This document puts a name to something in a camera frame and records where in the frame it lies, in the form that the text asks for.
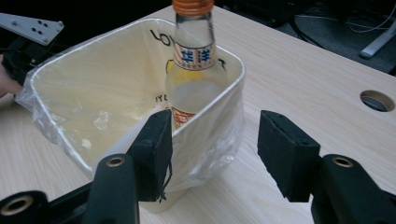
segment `bottle cap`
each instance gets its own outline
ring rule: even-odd
[[[174,11],[182,16],[202,16],[212,10],[214,0],[172,0]]]

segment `bottle label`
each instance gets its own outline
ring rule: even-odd
[[[175,43],[174,54],[179,67],[194,71],[213,66],[218,57],[215,43],[202,48],[189,48]]]
[[[195,114],[192,114],[192,113],[188,113],[188,112],[179,110],[179,109],[177,109],[177,108],[175,108],[173,106],[172,106],[172,113],[173,113],[173,116],[174,116],[176,129],[180,128],[181,125],[183,125],[184,123],[189,121],[192,118],[192,116],[195,115]]]

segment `light wood tabletop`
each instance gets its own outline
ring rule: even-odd
[[[147,18],[174,21],[175,14],[166,7]],[[321,156],[350,157],[381,189],[396,193],[396,110],[379,112],[361,101],[364,91],[396,101],[395,77],[219,7],[213,22],[217,44],[247,69],[242,144],[224,172],[170,209],[140,209],[141,223],[313,223],[311,204],[283,198],[257,155],[261,110],[285,115],[320,143]],[[38,189],[51,201],[90,181],[12,95],[0,99],[0,124],[0,199]]]

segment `bottle neck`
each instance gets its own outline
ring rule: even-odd
[[[175,41],[179,45],[191,48],[215,44],[211,12],[202,16],[176,14]]]
[[[175,32],[175,64],[187,70],[204,70],[218,61],[212,17],[177,14]]]

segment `black cable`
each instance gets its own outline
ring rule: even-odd
[[[390,74],[391,76],[396,77],[396,66],[394,66],[392,69],[390,69],[389,74]]]
[[[300,28],[297,26],[297,23],[295,22],[294,17],[291,17],[289,19],[289,24],[291,26],[291,28],[293,29],[293,31],[297,34],[297,36],[302,39],[303,41],[307,42],[307,43],[314,43],[316,46],[325,49],[321,44],[318,43],[318,41],[316,41],[315,39],[313,39],[312,37],[310,37],[309,35],[307,35],[306,33],[304,33],[303,31],[300,30]]]
[[[25,54],[20,50],[16,50],[16,49],[4,49],[4,48],[0,48],[0,54],[4,53],[4,52],[16,52],[19,54]]]

